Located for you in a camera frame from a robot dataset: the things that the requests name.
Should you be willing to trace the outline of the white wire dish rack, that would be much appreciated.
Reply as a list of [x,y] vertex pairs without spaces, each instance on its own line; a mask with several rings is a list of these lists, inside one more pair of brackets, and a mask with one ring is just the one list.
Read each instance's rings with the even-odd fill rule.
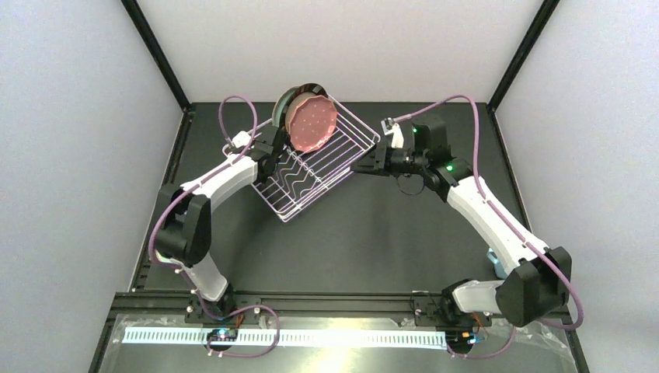
[[[351,165],[381,139],[342,103],[329,98],[338,111],[336,130],[329,141],[309,153],[295,151],[287,141],[274,174],[264,183],[250,185],[283,222],[290,221],[347,178],[352,173]],[[264,126],[273,126],[272,120],[251,131]]]

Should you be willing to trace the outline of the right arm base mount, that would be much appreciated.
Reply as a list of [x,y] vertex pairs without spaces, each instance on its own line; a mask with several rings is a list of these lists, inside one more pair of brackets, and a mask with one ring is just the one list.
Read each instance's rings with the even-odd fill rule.
[[475,345],[489,337],[486,330],[491,325],[489,317],[483,322],[479,313],[460,311],[448,295],[413,291],[409,303],[414,325],[443,332],[447,346],[457,354],[470,353]]

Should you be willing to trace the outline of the mint green flower plate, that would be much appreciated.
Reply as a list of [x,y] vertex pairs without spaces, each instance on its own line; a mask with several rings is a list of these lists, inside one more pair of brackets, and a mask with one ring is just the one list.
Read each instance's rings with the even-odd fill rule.
[[290,138],[290,134],[286,128],[286,114],[292,101],[298,96],[297,91],[298,86],[294,86],[284,92],[275,103],[272,112],[272,125],[283,134],[286,140]]

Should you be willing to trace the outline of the pink polka dot plate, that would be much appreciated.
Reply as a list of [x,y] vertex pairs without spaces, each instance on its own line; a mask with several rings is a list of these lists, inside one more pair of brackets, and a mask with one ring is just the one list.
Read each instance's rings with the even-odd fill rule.
[[284,117],[291,146],[298,152],[314,152],[336,130],[338,111],[334,102],[320,94],[302,93],[293,99]]

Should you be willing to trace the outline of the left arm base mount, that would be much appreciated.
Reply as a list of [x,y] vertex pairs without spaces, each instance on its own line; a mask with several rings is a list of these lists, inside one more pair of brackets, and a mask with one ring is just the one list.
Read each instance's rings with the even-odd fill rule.
[[227,352],[228,346],[226,346],[224,349],[217,349],[215,347],[212,347],[211,338],[208,337],[206,344],[207,344],[207,350],[209,356],[215,355],[217,357],[255,358],[268,354],[277,346],[277,342],[280,335],[280,329],[279,329],[280,322],[277,314],[268,306],[256,304],[256,305],[248,305],[246,307],[238,309],[235,306],[232,294],[228,296],[228,301],[226,302],[223,301],[223,298],[220,298],[219,301],[215,302],[215,301],[205,300],[200,294],[200,291],[198,289],[192,289],[190,290],[190,293],[193,295],[193,297],[197,297],[198,305],[202,308],[203,313],[209,319],[213,319],[218,322],[223,322],[228,319],[233,319],[236,316],[244,316],[244,313],[246,311],[253,310],[254,312],[256,312],[257,309],[259,309],[260,312],[268,311],[275,318],[276,333],[275,333],[274,341],[265,350],[256,354],[231,353],[231,352]]

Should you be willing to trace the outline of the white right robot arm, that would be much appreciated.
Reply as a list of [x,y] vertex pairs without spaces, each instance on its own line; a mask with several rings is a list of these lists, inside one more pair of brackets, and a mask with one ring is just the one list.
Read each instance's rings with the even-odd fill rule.
[[435,314],[458,326],[472,313],[503,316],[514,326],[539,321],[570,298],[572,259],[563,247],[549,248],[517,220],[476,175],[473,163],[452,155],[445,125],[382,121],[385,140],[351,170],[373,176],[420,176],[456,210],[489,246],[495,281],[465,279],[439,295]]

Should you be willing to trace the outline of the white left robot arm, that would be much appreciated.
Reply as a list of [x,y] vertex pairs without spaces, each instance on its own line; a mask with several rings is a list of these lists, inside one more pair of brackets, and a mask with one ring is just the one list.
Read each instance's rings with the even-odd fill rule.
[[203,176],[159,192],[161,214],[148,239],[153,263],[181,274],[212,319],[235,314],[232,286],[211,257],[212,215],[234,193],[270,177],[289,139],[285,129],[241,131],[227,159]]

